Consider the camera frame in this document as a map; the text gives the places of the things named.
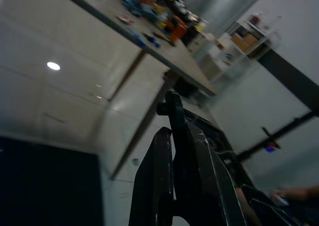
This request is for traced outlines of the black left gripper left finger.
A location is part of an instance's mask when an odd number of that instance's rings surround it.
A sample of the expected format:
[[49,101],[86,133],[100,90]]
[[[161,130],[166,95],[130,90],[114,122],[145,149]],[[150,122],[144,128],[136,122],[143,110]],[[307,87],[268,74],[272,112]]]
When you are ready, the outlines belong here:
[[173,167],[171,130],[160,128],[135,176],[129,226],[171,226]]

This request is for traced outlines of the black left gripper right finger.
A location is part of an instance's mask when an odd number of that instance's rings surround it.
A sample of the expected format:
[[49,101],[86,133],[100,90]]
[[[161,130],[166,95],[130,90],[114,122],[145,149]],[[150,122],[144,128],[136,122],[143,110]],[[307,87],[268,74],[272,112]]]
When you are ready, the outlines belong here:
[[204,132],[186,120],[180,96],[168,91],[157,114],[169,118],[175,146],[173,216],[189,226],[247,226],[227,168]]

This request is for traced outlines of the dark metal workbench leg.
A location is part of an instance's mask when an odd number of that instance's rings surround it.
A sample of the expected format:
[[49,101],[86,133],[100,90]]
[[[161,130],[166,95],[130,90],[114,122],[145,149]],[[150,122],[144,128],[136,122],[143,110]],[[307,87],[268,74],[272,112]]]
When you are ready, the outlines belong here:
[[122,154],[118,164],[116,165],[115,169],[111,173],[110,180],[114,180],[117,177],[117,175],[121,171],[123,165],[126,163],[129,156],[134,151],[137,143],[139,142],[139,140],[143,136],[144,132],[146,131],[146,129],[148,128],[150,123],[152,122],[152,120],[156,114],[156,111],[157,111],[157,105],[164,100],[166,92],[169,91],[174,86],[174,84],[176,83],[178,78],[179,78],[178,74],[172,70],[169,70],[166,73],[166,78],[164,80],[164,83],[160,87],[157,95],[153,99],[153,101],[152,101],[151,105],[149,106],[147,112],[145,113],[143,119],[141,120],[140,124],[138,125],[138,128],[136,129],[132,139],[130,140],[128,146],[126,147],[124,153]]

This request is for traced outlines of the large black cabinet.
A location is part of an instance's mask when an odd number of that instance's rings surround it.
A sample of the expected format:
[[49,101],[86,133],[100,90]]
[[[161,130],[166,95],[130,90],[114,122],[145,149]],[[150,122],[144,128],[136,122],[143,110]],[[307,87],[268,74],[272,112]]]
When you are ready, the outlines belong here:
[[0,226],[104,226],[98,157],[0,137]]

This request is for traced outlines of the brown slanted workbench brace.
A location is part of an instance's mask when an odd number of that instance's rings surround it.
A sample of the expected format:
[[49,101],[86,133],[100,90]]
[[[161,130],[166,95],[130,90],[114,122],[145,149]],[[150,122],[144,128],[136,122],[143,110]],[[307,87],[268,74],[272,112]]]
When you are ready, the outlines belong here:
[[112,93],[112,95],[109,97],[109,102],[111,102],[119,93],[119,91],[122,89],[122,87],[125,85],[125,83],[130,79],[134,71],[137,69],[137,67],[140,65],[141,61],[144,59],[146,55],[146,51],[142,49],[138,55],[135,57],[134,61],[132,64],[129,66],[127,69],[126,73],[124,74],[123,78],[121,79],[120,83],[118,84],[117,88],[115,91]]

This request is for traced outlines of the long wooden workbench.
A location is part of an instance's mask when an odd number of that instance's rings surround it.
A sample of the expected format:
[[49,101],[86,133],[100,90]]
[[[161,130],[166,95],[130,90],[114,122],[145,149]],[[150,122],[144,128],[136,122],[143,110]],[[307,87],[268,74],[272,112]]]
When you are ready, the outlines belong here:
[[[196,86],[207,96],[216,94],[216,90],[204,75],[198,64],[191,56],[184,44],[178,40],[175,46],[161,40],[160,48],[156,48],[146,40],[143,33],[158,32],[155,25],[144,18],[133,16],[122,4],[121,0],[70,0],[87,13],[103,22],[149,55],[173,70],[184,80]],[[124,15],[134,21],[131,25],[125,25],[117,19],[118,15]]]

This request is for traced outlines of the white metal shelf rack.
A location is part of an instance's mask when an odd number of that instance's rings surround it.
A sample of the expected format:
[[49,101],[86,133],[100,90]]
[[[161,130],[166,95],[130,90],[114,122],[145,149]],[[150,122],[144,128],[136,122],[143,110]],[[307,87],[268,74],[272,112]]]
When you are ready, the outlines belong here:
[[[240,62],[256,59],[269,50],[272,45],[271,29],[264,13],[254,12],[243,22],[235,22],[220,38],[212,37],[195,55],[195,60],[209,81],[215,82],[229,75]],[[251,33],[259,41],[250,50],[243,52],[231,40],[235,33],[241,37]]]

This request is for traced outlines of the brown cardboard box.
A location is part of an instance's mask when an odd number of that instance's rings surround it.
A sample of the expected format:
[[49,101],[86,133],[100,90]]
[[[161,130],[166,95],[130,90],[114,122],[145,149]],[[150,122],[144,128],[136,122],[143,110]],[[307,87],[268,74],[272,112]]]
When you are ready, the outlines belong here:
[[246,34],[244,37],[241,37],[240,35],[235,33],[231,36],[231,40],[243,52],[247,52],[248,50],[250,50],[250,48],[252,48],[259,41],[251,33]]

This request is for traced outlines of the blue hand tool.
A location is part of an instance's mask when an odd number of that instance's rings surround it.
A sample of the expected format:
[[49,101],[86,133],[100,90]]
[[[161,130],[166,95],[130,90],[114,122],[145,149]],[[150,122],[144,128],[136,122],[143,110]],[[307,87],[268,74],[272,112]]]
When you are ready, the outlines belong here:
[[160,48],[161,45],[157,42],[157,40],[150,35],[147,35],[146,33],[143,33],[144,37],[148,40],[148,42],[150,42],[153,46],[155,46],[156,48]]

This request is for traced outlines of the orange tool case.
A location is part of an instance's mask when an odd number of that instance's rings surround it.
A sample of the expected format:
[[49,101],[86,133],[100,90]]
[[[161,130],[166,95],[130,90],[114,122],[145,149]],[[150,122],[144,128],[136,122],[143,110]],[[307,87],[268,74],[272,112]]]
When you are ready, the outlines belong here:
[[164,30],[168,38],[172,42],[176,42],[187,33],[187,26],[178,16],[173,15],[165,21]]

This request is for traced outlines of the yellow small container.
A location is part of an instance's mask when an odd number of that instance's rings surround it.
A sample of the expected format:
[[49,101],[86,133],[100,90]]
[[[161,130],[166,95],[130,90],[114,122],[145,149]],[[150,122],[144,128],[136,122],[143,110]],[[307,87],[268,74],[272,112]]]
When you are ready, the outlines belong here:
[[207,21],[201,18],[195,26],[196,31],[202,32],[206,28],[206,25]]

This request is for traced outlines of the red and white small box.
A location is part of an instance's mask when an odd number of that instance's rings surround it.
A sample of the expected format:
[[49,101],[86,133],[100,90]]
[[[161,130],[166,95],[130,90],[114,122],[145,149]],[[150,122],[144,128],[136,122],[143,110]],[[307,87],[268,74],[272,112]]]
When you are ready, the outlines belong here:
[[129,19],[128,17],[124,15],[118,15],[117,19],[125,25],[131,25],[134,23],[134,21],[132,21],[131,19]]

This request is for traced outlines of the blue plastic packet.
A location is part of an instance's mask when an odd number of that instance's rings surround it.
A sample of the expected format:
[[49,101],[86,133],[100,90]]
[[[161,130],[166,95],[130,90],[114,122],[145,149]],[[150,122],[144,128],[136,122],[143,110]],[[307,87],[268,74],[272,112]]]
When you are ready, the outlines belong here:
[[123,0],[124,6],[133,13],[140,14],[140,0]]

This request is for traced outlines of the thin black wall rail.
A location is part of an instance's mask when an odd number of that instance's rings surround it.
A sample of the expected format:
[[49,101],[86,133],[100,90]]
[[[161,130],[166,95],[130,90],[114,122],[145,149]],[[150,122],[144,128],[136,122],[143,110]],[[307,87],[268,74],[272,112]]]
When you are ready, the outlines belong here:
[[237,160],[239,162],[244,162],[250,157],[252,157],[259,150],[266,148],[271,143],[274,143],[276,145],[276,148],[279,149],[280,147],[276,143],[276,140],[297,129],[299,126],[308,122],[314,117],[319,117],[319,111],[310,111],[302,115],[301,117],[297,117],[292,122],[286,124],[274,133],[269,133],[265,127],[262,127],[262,130],[266,133],[268,137],[262,140],[261,142],[257,143],[255,146],[237,155]]

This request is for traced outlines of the brown handled tool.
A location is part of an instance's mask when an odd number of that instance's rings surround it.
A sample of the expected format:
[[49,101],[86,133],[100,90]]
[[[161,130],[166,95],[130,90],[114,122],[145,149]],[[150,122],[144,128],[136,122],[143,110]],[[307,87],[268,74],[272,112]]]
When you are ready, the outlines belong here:
[[159,34],[157,32],[153,32],[153,35],[161,40],[168,42],[171,46],[175,46],[175,43],[173,41],[169,40],[166,36]]

